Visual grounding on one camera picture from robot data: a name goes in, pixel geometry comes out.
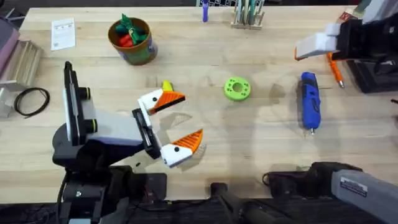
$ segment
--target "blue marker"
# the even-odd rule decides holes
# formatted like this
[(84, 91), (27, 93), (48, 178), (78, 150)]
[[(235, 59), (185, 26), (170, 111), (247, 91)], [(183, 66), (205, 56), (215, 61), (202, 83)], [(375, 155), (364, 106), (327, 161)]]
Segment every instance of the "blue marker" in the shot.
[(303, 95), (303, 124), (305, 129), (311, 129), (314, 134), (315, 129), (321, 123), (321, 112), (319, 99), (319, 88), (315, 74), (304, 72), (301, 75), (302, 95)]
[(209, 11), (209, 0), (203, 0), (202, 3), (202, 8), (203, 8), (203, 22), (207, 22), (208, 20), (208, 11)]

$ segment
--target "black cable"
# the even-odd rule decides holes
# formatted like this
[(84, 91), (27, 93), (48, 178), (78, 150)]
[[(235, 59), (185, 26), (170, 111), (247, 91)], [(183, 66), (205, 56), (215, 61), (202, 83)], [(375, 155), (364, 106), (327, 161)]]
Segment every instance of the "black cable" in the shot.
[[(19, 108), (20, 103), (21, 103), (23, 97), (32, 91), (39, 91), (45, 98), (44, 103), (40, 108), (38, 108), (37, 110), (35, 110), (31, 113), (23, 113)], [(41, 113), (47, 107), (47, 105), (49, 103), (50, 103), (50, 93), (47, 90), (40, 88), (40, 87), (27, 88), (22, 93), (18, 94), (17, 98), (14, 101), (14, 109), (17, 113), (25, 116), (25, 118), (30, 118), (31, 116)]]
[(223, 206), (224, 211), (225, 211), (225, 215), (227, 216), (229, 223), (230, 224), (235, 223), (234, 222), (234, 218), (232, 217), (232, 214), (231, 214), (230, 210), (228, 209), (228, 206), (226, 206), (224, 200), (219, 195), (216, 196), (216, 197), (217, 197), (218, 201), (221, 203), (221, 206)]
[(57, 204), (55, 204), (55, 223), (60, 224), (60, 205), (61, 205), (61, 198), (63, 194), (63, 190), (65, 188), (65, 185), (67, 184), (67, 180), (69, 178), (69, 170), (65, 169), (65, 175), (63, 176), (62, 184), (60, 187), (60, 190), (58, 191), (58, 197), (57, 197)]
[[(39, 213), (45, 206), (43, 205), (41, 208), (37, 209), (35, 211), (35, 214)], [(32, 216), (31, 214), (29, 215), (29, 217), (27, 218), (26, 221), (24, 222), (0, 222), (0, 224), (38, 224), (38, 223), (43, 223), (43, 224), (47, 224), (50, 220), (50, 216), (55, 213), (55, 212), (49, 212), (47, 209), (45, 210), (47, 213), (42, 217), (42, 218), (36, 218), (35, 221), (27, 221), (29, 219), (30, 216)]]
[(208, 199), (202, 200), (200, 202), (196, 202), (196, 203), (193, 203), (193, 202), (173, 202), (174, 204), (177, 204), (177, 203), (186, 203), (187, 204), (187, 206), (178, 207), (178, 208), (175, 208), (175, 209), (172, 209), (172, 208), (148, 209), (148, 208), (143, 208), (143, 207), (141, 207), (139, 205), (138, 205), (138, 209), (142, 210), (142, 211), (145, 211), (145, 212), (179, 212), (179, 211), (184, 210), (184, 209), (189, 208), (189, 207), (203, 205), (204, 203), (206, 203), (210, 199), (211, 198), (208, 198)]
[(137, 210), (138, 206), (139, 206), (140, 202), (137, 203), (137, 205), (134, 207), (134, 209), (132, 210), (132, 212), (130, 213), (129, 218), (126, 220), (126, 224), (129, 224), (130, 219), (132, 218), (132, 215), (134, 214), (134, 212)]
[(289, 218), (289, 219), (293, 220), (291, 215), (289, 215), (285, 211), (281, 210), (280, 208), (277, 208), (277, 207), (275, 207), (275, 206), (273, 206), (273, 205), (271, 205), (271, 204), (269, 204), (267, 202), (263, 202), (262, 200), (259, 200), (259, 199), (253, 199), (253, 201), (256, 202), (257, 204), (265, 205), (267, 207), (270, 207), (271, 209), (273, 209), (273, 210), (279, 212), (280, 214), (284, 215), (286, 218)]

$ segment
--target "white label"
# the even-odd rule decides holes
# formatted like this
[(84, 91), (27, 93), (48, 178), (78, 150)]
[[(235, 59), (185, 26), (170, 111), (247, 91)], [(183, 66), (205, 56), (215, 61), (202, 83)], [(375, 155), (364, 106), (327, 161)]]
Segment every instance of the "white label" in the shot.
[(76, 45), (75, 20), (73, 18), (52, 21), (51, 50), (60, 50)]
[(360, 184), (356, 181), (350, 180), (345, 177), (341, 177), (340, 179), (340, 187), (349, 190), (353, 193), (356, 193), (360, 196), (367, 197), (368, 196), (368, 187)]

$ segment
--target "pink object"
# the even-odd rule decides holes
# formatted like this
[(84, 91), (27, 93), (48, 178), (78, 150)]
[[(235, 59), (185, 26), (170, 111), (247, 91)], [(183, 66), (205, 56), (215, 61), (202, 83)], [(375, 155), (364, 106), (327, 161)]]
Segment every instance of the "pink object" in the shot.
[(0, 20), (0, 30), (0, 72), (2, 72), (18, 41), (19, 32), (4, 20)]

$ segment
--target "black cord coil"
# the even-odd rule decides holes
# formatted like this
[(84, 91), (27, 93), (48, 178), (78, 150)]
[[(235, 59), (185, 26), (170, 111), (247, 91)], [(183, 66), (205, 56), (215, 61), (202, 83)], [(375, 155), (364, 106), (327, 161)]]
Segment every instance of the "black cord coil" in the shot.
[[(31, 113), (23, 113), (19, 108), (20, 103), (24, 96), (26, 96), (28, 93), (33, 92), (33, 91), (39, 91), (41, 94), (43, 94), (45, 101), (44, 101), (43, 105), (40, 108), (38, 108), (37, 110), (35, 110)], [(14, 101), (14, 109), (20, 115), (25, 116), (25, 118), (30, 118), (31, 116), (35, 116), (35, 115), (41, 113), (47, 107), (47, 105), (49, 105), (49, 103), (50, 103), (50, 93), (47, 90), (40, 88), (40, 87), (27, 88), (22, 93), (18, 94), (17, 98)]]

